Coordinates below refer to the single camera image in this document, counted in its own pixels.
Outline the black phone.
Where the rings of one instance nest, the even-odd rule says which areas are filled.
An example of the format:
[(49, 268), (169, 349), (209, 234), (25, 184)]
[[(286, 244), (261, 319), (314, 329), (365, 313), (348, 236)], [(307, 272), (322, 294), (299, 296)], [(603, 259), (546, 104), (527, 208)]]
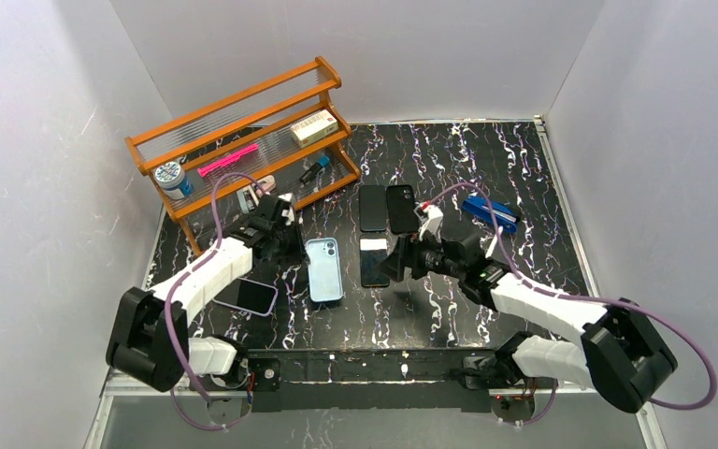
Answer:
[(381, 270), (381, 263), (388, 255), (386, 238), (362, 236), (359, 243), (361, 285), (365, 288), (388, 286), (389, 277)]
[(362, 232), (384, 232), (387, 227), (385, 187), (377, 184), (359, 188), (359, 221)]

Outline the black phone case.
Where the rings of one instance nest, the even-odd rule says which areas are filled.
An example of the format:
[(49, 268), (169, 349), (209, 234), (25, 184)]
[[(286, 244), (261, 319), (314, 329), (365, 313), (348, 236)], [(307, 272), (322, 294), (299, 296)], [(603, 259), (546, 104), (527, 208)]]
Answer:
[(390, 231), (396, 235), (416, 232), (419, 217), (413, 188), (408, 184), (391, 185), (385, 189), (385, 197)]

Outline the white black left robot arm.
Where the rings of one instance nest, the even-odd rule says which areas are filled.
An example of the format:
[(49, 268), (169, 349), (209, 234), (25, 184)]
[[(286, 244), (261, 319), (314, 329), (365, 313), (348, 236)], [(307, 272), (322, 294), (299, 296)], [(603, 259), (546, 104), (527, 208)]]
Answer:
[(235, 343), (223, 337), (190, 336), (192, 320), (230, 284), (256, 265), (300, 264), (305, 258), (294, 196), (265, 194), (254, 210), (220, 230), (214, 243), (167, 280), (147, 289), (132, 287), (120, 298), (108, 340), (107, 364), (133, 379), (167, 392), (183, 376), (228, 374)]

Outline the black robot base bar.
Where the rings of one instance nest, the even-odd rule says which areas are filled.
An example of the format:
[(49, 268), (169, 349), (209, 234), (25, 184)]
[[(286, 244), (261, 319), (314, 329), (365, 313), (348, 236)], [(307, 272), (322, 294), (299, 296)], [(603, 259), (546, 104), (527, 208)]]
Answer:
[(546, 386), (513, 385), (481, 373), (485, 349), (249, 350), (226, 375), (208, 375), (211, 394), (250, 390), (254, 410), (458, 409), (525, 421)]

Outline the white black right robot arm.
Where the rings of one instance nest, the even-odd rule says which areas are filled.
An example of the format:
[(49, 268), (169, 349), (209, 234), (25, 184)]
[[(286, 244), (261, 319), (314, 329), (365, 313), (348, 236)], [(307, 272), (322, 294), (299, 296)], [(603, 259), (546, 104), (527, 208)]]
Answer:
[(453, 370), (469, 389), (552, 378), (593, 388), (616, 409), (635, 413), (678, 367), (651, 321), (633, 311), (633, 302), (617, 308), (536, 292), (507, 264), (485, 255), (477, 236), (401, 236), (380, 270), (395, 282), (430, 273), (452, 277), (470, 301), (557, 335), (547, 340), (520, 331), (492, 355), (470, 358)]

